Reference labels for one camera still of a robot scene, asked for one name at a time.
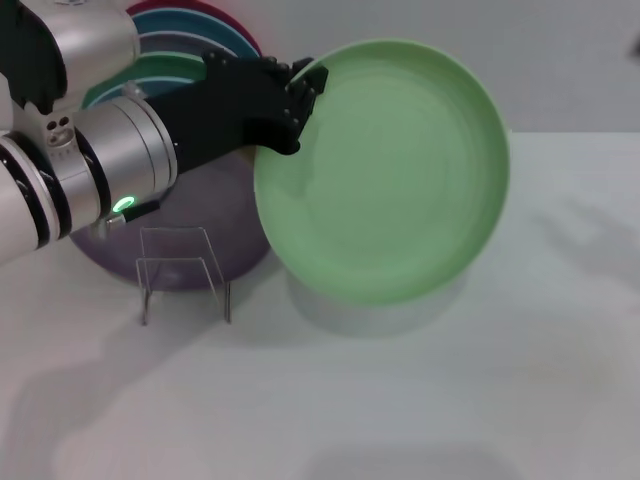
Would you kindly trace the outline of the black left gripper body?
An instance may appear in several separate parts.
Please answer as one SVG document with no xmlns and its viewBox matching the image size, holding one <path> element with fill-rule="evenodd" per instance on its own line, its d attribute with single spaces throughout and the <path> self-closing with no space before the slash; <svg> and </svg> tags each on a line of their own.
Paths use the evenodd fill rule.
<svg viewBox="0 0 640 480">
<path fill-rule="evenodd" d="M 146 100 L 169 134 L 180 175 L 244 147 L 299 150 L 301 96 L 287 91 L 299 62 L 222 51 L 202 60 L 203 79 Z"/>
</svg>

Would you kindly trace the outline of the light green plate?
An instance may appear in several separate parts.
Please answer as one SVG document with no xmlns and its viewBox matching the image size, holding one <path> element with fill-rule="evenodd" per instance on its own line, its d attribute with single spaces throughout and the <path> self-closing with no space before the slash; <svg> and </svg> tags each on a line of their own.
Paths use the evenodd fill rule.
<svg viewBox="0 0 640 480">
<path fill-rule="evenodd" d="M 300 150 L 255 158 L 272 249 L 306 287 L 346 302 L 445 285 L 483 250 L 506 200 L 495 102 L 461 62 L 414 41 L 353 43 L 318 64 L 329 76 Z"/>
</svg>

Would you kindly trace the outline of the light blue plate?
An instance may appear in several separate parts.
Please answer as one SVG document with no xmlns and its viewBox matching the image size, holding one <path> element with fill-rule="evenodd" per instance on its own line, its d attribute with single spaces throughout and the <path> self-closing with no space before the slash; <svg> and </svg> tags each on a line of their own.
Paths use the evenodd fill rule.
<svg viewBox="0 0 640 480">
<path fill-rule="evenodd" d="M 100 104 L 113 98 L 122 96 L 124 93 L 124 88 L 128 83 L 135 84 L 144 93 L 147 93 L 149 95 L 157 95 L 175 90 L 176 88 L 184 85 L 191 84 L 193 83 L 193 80 L 171 76 L 145 77 L 136 80 L 129 80 L 125 81 L 122 84 L 108 87 L 101 92 L 90 93 L 85 99 L 84 106 L 86 108 L 89 108 L 96 104 Z"/>
</svg>

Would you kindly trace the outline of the red plate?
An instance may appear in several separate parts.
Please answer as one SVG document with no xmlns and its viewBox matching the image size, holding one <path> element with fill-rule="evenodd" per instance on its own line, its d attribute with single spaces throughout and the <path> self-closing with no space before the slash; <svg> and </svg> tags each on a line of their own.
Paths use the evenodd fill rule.
<svg viewBox="0 0 640 480">
<path fill-rule="evenodd" d="M 204 0 L 141 0 L 126 8 L 140 33 L 176 31 L 197 34 L 240 56 L 260 57 L 259 44 L 234 17 Z"/>
</svg>

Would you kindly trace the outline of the dark green plate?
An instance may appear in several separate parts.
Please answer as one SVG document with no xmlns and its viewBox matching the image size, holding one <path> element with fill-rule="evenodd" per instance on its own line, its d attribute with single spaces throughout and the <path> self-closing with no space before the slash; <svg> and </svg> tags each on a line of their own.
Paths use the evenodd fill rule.
<svg viewBox="0 0 640 480">
<path fill-rule="evenodd" d="M 133 66 L 92 88 L 85 96 L 82 107 L 86 109 L 84 102 L 90 93 L 101 92 L 108 87 L 122 84 L 125 81 L 157 76 L 180 77 L 192 79 L 195 82 L 205 77 L 205 66 L 201 59 L 193 55 L 168 52 L 145 54 Z"/>
</svg>

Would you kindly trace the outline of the teal blue plate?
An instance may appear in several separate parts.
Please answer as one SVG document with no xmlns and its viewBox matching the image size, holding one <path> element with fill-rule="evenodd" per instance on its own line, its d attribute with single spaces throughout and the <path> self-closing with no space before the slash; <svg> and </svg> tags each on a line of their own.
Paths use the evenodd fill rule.
<svg viewBox="0 0 640 480">
<path fill-rule="evenodd" d="M 143 54 L 179 53 L 199 58 L 205 50 L 220 48 L 237 57 L 262 55 L 257 43 L 232 19 L 169 6 L 131 7 L 128 13 L 138 30 Z"/>
</svg>

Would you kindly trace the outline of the purple plate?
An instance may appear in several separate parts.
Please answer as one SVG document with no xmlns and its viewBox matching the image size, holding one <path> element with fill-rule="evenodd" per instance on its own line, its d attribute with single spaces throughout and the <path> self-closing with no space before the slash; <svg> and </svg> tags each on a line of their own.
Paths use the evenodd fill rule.
<svg viewBox="0 0 640 480">
<path fill-rule="evenodd" d="M 111 274 L 155 291 L 206 290 L 256 267 L 270 250 L 255 203 L 253 169 L 234 153 L 178 178 L 158 210 L 73 243 Z"/>
</svg>

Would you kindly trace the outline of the clear acrylic plate rack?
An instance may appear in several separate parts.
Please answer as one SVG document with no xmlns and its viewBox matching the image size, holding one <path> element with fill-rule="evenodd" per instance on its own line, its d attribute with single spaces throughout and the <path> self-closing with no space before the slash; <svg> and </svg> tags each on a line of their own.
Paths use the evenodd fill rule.
<svg viewBox="0 0 640 480">
<path fill-rule="evenodd" d="M 202 227 L 143 227 L 135 261 L 141 292 L 140 322 L 150 319 L 156 292 L 207 291 L 222 319 L 231 321 L 231 283 L 222 272 L 207 231 Z"/>
</svg>

